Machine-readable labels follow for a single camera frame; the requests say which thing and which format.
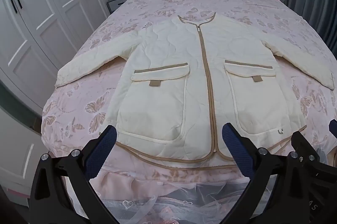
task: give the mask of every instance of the brown tab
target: brown tab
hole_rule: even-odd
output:
[[[161,85],[161,80],[151,80],[149,85],[152,87],[159,87]]]
[[[254,80],[254,82],[260,82],[260,81],[263,81],[263,79],[262,79],[261,76],[253,76],[253,80]]]

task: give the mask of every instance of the bed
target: bed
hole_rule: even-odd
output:
[[[128,0],[101,24],[76,56],[171,16],[192,20],[210,17],[214,12],[277,35],[314,56],[331,71],[337,71],[337,61],[319,35],[279,0]],[[336,89],[324,87],[283,58],[277,57],[277,61],[301,105],[307,124],[304,136],[314,148],[328,154],[337,145],[328,129],[329,122],[337,119]],[[98,137],[124,64],[123,59],[117,58],[55,89],[43,109],[42,123],[43,143],[55,156],[82,149],[90,139]],[[287,143],[278,153],[285,155],[291,150]],[[90,182],[121,223],[188,220],[201,224],[219,223],[237,200],[247,179],[242,178],[237,168],[160,168],[115,146],[99,175]],[[78,213],[83,214],[76,197],[71,195],[69,182],[67,187]],[[260,210],[268,194],[267,189]]]

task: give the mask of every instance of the nightstand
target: nightstand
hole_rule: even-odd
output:
[[[107,8],[109,9],[110,14],[116,11],[119,8],[119,6],[121,6],[126,1],[127,0],[109,0],[107,2]]]

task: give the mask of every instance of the pink comforter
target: pink comforter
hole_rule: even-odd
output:
[[[337,61],[309,24],[279,0],[128,0],[92,34],[77,55],[102,45],[123,33],[139,30],[180,15],[186,19],[208,17],[214,12],[278,35],[314,55],[331,71]],[[331,91],[282,58],[277,58],[290,88],[301,104],[307,121],[307,140],[328,153],[337,145],[328,124],[337,119],[337,90]],[[81,149],[97,138],[110,98],[124,67],[115,59],[76,82],[57,88],[43,109],[42,140],[57,157]],[[287,145],[282,154],[291,150]],[[195,183],[227,181],[240,177],[237,168],[180,171],[144,163],[115,146],[97,178],[91,180],[103,199],[137,199],[164,195]]]

